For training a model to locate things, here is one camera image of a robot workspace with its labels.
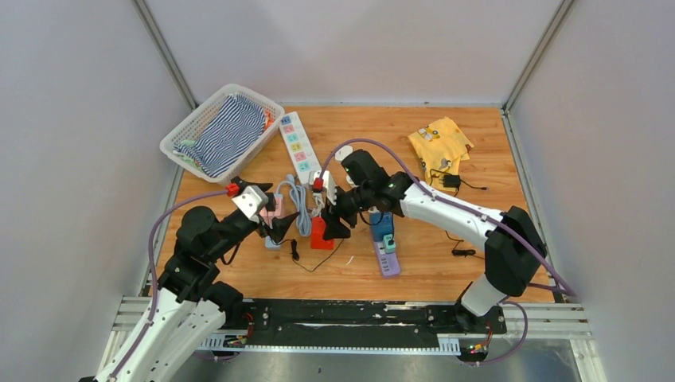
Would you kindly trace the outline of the teal charger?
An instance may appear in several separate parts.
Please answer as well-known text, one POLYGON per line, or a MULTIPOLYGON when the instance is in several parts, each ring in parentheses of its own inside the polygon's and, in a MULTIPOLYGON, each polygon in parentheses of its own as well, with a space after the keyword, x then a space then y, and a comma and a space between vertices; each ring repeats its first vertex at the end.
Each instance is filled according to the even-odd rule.
POLYGON ((382 238, 382 251, 391 254, 396 250, 396 241, 393 234, 384 235, 382 238))

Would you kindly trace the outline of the small black power adapter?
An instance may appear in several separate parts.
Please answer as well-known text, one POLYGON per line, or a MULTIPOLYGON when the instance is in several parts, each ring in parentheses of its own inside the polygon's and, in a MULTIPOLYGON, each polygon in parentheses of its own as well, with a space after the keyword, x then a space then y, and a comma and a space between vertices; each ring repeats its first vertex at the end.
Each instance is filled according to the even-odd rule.
POLYGON ((265 204, 266 212, 275 212, 276 211, 276 196, 274 193, 265 193, 267 196, 267 203, 265 204))

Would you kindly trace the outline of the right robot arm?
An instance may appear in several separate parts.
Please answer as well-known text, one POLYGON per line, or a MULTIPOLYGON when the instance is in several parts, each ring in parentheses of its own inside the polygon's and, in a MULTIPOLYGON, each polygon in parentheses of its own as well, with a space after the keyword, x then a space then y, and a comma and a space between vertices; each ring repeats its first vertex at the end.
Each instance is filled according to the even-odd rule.
POLYGON ((327 170, 317 170, 311 178, 313 190, 326 197, 324 240, 349 238, 358 214, 376 208, 432 224, 482 249, 485 269, 462 292, 454 311, 456 325, 465 332, 484 325, 492 306, 521 297, 545 261, 543 241, 524 209, 488 209, 442 193, 405 171, 389 175, 365 150, 355 150, 341 165, 355 184, 349 191, 336 185, 327 170))

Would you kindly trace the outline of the red cube socket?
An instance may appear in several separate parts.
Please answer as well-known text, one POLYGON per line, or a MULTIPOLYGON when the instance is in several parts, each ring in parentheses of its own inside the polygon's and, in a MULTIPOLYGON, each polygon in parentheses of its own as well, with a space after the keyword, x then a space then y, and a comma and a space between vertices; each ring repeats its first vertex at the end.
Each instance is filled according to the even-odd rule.
POLYGON ((320 217, 311 220, 310 248, 313 250, 333 250, 334 240, 325 240, 326 222, 320 217))

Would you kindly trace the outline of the white square adapter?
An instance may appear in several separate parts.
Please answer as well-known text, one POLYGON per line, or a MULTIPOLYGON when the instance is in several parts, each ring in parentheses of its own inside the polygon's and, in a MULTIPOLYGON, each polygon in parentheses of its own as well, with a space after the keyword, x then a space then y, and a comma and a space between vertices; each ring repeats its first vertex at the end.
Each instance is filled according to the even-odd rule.
POLYGON ((334 154, 334 158, 335 158, 336 161, 341 162, 345 158, 347 158, 349 155, 351 155, 352 153, 353 153, 353 148, 351 147, 351 145, 345 145, 345 146, 341 147, 334 154))

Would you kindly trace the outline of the pink cube socket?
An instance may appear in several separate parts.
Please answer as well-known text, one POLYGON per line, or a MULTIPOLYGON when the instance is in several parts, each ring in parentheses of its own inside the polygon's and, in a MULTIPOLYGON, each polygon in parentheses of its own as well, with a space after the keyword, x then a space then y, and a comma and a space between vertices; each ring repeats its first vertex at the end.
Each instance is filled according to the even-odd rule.
POLYGON ((261 209, 259 214, 267 225, 272 226, 274 218, 281 219, 285 217, 283 195, 281 193, 270 193, 267 197, 268 203, 261 209))

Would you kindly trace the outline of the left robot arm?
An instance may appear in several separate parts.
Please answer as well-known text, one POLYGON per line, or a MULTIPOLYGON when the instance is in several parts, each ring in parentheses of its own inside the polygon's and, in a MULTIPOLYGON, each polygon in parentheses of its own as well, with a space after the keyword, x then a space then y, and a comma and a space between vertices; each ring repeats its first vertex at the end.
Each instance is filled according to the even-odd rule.
POLYGON ((174 253, 164 271, 150 271, 154 289, 148 306, 117 353, 91 381, 169 381, 216 329, 236 328, 244 318, 243 295, 218 282, 217 263, 228 264, 251 234, 284 238, 296 216, 274 217, 261 211, 271 203, 270 183, 234 177, 224 189, 203 198, 228 196, 236 208, 220 219, 192 197, 176 232, 174 253))

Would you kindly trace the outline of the blue cube socket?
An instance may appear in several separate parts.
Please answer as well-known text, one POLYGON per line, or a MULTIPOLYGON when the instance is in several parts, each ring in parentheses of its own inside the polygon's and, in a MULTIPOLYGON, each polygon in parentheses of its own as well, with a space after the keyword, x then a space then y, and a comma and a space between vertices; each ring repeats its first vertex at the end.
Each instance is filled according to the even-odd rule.
POLYGON ((394 233, 394 224, 390 212, 375 212, 369 215, 370 231, 376 242, 382 242, 386 235, 394 233))

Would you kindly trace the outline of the white colourful power strip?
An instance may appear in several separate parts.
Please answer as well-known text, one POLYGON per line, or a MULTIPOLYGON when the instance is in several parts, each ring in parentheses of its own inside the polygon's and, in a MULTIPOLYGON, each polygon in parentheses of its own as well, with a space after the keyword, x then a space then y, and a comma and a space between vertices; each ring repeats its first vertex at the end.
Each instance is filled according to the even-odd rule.
POLYGON ((279 132, 299 182, 302 185, 311 184, 321 165, 297 112, 287 113, 281 118, 279 132))

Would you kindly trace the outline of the purple power bank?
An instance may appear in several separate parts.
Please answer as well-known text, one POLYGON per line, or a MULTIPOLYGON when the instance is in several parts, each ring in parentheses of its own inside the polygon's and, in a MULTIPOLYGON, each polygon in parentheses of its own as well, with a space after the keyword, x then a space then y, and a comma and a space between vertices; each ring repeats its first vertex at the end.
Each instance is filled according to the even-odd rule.
POLYGON ((394 251, 387 253, 383 242, 376 241, 373 246, 382 277, 388 279, 398 276, 400 264, 396 253, 394 251))

